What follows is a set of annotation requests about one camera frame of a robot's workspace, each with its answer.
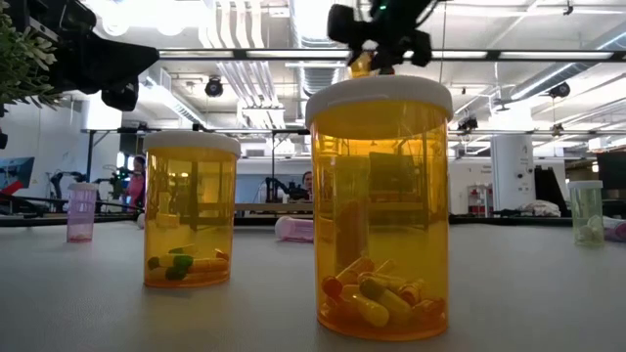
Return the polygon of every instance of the table surface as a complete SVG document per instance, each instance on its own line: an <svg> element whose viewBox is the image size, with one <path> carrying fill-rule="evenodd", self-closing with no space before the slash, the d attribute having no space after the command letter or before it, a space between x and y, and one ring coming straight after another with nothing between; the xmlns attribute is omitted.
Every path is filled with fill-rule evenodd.
<svg viewBox="0 0 626 352"><path fill-rule="evenodd" d="M626 245L571 229L461 225L450 233L450 328L376 342L318 325L310 243L237 229L232 279L142 285L143 232L96 225L0 229L0 351L624 351Z"/></svg>

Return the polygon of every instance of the black camera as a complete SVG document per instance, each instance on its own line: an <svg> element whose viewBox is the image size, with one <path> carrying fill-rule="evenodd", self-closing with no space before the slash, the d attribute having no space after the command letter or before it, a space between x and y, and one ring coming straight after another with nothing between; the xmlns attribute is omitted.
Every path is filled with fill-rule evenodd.
<svg viewBox="0 0 626 352"><path fill-rule="evenodd" d="M417 30L441 0L372 0L370 22L354 19L354 9L344 5L332 5L328 17L328 36L334 41L347 44L352 53L352 64L363 53L367 40L378 44L372 58L371 70L391 71L394 65L404 62L404 54L413 51L411 64L426 66L432 60L430 35ZM418 22L420 14L431 5L429 13Z"/></svg>
<svg viewBox="0 0 626 352"><path fill-rule="evenodd" d="M211 98L217 98L224 93L224 87L222 86L222 78L220 76L210 76L208 83L204 87L204 93Z"/></svg>
<svg viewBox="0 0 626 352"><path fill-rule="evenodd" d="M158 61L158 50L118 43L92 30L96 15L79 0L5 0L17 30L27 27L54 42L57 62L50 66L51 93L103 91L108 106L133 111L138 99L137 76Z"/></svg>

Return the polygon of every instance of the ceiling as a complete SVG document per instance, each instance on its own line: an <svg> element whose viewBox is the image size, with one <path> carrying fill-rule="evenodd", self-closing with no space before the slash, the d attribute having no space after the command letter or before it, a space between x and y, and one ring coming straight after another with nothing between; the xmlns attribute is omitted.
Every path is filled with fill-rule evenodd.
<svg viewBox="0 0 626 352"><path fill-rule="evenodd" d="M230 35L235 47L242 47L237 40L236 22L244 14L246 41L252 45L255 37L263 41L266 48L297 48L297 30L325 32L328 4L340 2L355 4L356 1L332 0L256 0L214 1L215 13L206 12L204 1L187 0L83 0L99 16L97 32L111 40L141 44L159 49L202 48L199 28L215 24L220 30L218 37L222 46L228 48L228 40L223 34L225 22L223 12L230 8ZM124 4L133 3L124 8ZM574 11L563 15L566 0L454 0L440 4L434 14L421 26L421 30L431 35L436 49L507 49L507 50L591 50L598 49L598 40L617 29L626 33L626 1L623 0L573 0ZM107 6L117 5L121 9L115 17ZM260 30L253 32L252 18L256 4L260 7ZM245 9L238 14L238 5ZM304 18L291 18L293 7L306 8ZM176 35L163 35L164 23L168 27L180 27ZM111 28L124 27L123 33L113 33ZM282 116L286 126L301 125L300 103L306 99L300 89L299 68L287 66L297 63L269 62L269 74L280 105L284 107ZM498 117L497 106L489 105L479 94L492 94L499 98L506 89L526 82L545 69L552 69L552 63L453 63L432 62L426 68L402 65L396 74L427 77L447 86L454 99L456 119L475 115L479 128L494 129L494 117ZM151 68L152 72L164 69L171 76L171 91L181 102L198 113L208 126L214 128L243 128L246 124L238 117L238 101L234 87L222 77L224 93L219 98L209 98L204 86L211 75L222 75L219 63L213 61L161 61ZM251 75L248 64L243 68ZM338 79L347 78L346 70L340 71ZM534 96L511 105L514 110L528 110L534 128L548 129L555 122L571 121L588 111L611 104L626 97L626 64L601 64L567 79L571 94L565 99ZM463 108L473 102L471 110ZM597 113L587 118L575 120L568 128L591 130L612 127L624 119L626 110L618 103L616 108ZM153 127L180 126L178 114L165 105L158 96L140 94L138 108L124 115L126 120L144 120ZM570 138L568 148L580 145L590 139L588 136Z"/></svg>

